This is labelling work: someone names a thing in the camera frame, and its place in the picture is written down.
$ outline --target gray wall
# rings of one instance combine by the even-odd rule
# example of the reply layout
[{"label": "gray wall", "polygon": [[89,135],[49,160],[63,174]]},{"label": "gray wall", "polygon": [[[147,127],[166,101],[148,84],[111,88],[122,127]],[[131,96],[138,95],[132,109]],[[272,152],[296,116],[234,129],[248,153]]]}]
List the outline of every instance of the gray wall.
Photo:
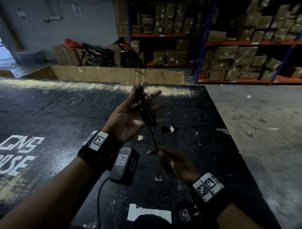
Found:
[{"label": "gray wall", "polygon": [[[55,15],[60,15],[56,1],[51,3]],[[43,0],[0,0],[0,13],[21,48],[43,51],[47,60],[54,60],[52,47],[63,44],[66,38],[102,46],[117,40],[112,0],[77,5],[81,8],[82,17],[74,14],[71,3],[59,3],[63,20],[51,21],[49,24],[43,21],[50,16]],[[17,14],[17,8],[26,12],[25,19]]]}]

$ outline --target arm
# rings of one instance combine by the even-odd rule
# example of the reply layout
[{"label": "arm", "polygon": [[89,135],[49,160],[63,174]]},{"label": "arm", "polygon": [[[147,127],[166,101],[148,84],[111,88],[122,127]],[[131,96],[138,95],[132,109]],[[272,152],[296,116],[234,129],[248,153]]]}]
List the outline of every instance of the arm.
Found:
[{"label": "arm", "polygon": [[[160,94],[161,90],[156,90],[147,100]],[[145,126],[139,111],[132,106],[134,101],[135,90],[132,88],[130,95],[115,109],[102,129],[122,144],[131,140]],[[154,105],[152,109],[156,110],[164,105],[166,102]],[[80,157],[76,157],[43,187],[5,215],[0,220],[0,228],[67,228],[101,174]]]},{"label": "arm", "polygon": [[[180,152],[161,149],[149,151],[149,155],[159,154],[161,168],[164,173],[173,172],[175,176],[187,185],[193,185],[201,174],[193,163]],[[216,218],[220,229],[261,229],[250,217],[244,214],[235,204],[230,203]]]}]

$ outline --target red plastic bag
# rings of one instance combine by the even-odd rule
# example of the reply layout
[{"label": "red plastic bag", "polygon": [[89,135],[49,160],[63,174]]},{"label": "red plastic bag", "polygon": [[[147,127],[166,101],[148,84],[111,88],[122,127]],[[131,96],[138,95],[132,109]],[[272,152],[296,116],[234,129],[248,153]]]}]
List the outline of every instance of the red plastic bag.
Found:
[{"label": "red plastic bag", "polygon": [[65,39],[65,46],[67,48],[78,48],[78,49],[82,49],[83,46],[80,45],[79,43],[73,41],[73,40],[70,40],[70,39]]}]

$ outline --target qr code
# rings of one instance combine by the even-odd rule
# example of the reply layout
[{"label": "qr code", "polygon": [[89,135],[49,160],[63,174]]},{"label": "qr code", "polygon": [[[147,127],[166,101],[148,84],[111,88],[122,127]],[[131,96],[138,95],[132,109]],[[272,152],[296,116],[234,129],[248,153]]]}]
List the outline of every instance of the qr code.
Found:
[{"label": "qr code", "polygon": [[128,155],[120,154],[117,158],[116,165],[125,165]]},{"label": "qr code", "polygon": [[204,197],[206,194],[208,194],[208,190],[204,187],[204,185],[200,185],[197,189],[198,193],[201,197]]},{"label": "qr code", "polygon": [[93,144],[97,145],[97,146],[101,146],[101,144],[103,143],[104,138],[102,138],[101,136],[97,136],[93,142]]},{"label": "qr code", "polygon": [[187,209],[180,211],[179,216],[180,216],[180,219],[182,220],[182,222],[190,220],[190,216],[188,214]]},{"label": "qr code", "polygon": [[211,178],[208,178],[205,180],[205,185],[209,188],[209,189],[212,189],[215,187],[215,183],[211,180]]},{"label": "qr code", "polygon": [[215,176],[211,176],[211,178],[212,178],[217,184],[219,184],[219,181],[216,179]]},{"label": "qr code", "polygon": [[131,158],[131,162],[130,162],[129,168],[130,168],[132,171],[134,171],[135,165],[136,165],[136,160],[135,160],[134,158]]}]

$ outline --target cable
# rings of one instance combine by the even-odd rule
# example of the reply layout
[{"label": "cable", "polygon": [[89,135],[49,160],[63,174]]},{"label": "cable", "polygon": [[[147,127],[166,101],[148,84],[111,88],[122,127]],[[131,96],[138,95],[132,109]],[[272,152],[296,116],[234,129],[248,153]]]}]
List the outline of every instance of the cable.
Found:
[{"label": "cable", "polygon": [[151,127],[157,126],[156,111],[151,111],[150,108],[150,104],[153,105],[153,103],[151,101],[149,102],[146,101],[147,95],[144,92],[144,88],[140,84],[138,86],[134,86],[134,88],[135,88],[135,101],[137,103],[140,115],[146,126],[149,128],[153,137],[155,148],[158,151],[158,147],[153,132],[151,130]]},{"label": "cable", "polygon": [[104,180],[104,182],[102,183],[101,187],[100,187],[100,190],[98,191],[98,229],[101,229],[101,217],[100,217],[100,194],[101,194],[101,190],[102,190],[102,187],[103,185],[106,183],[106,181],[109,179],[106,178]]}]

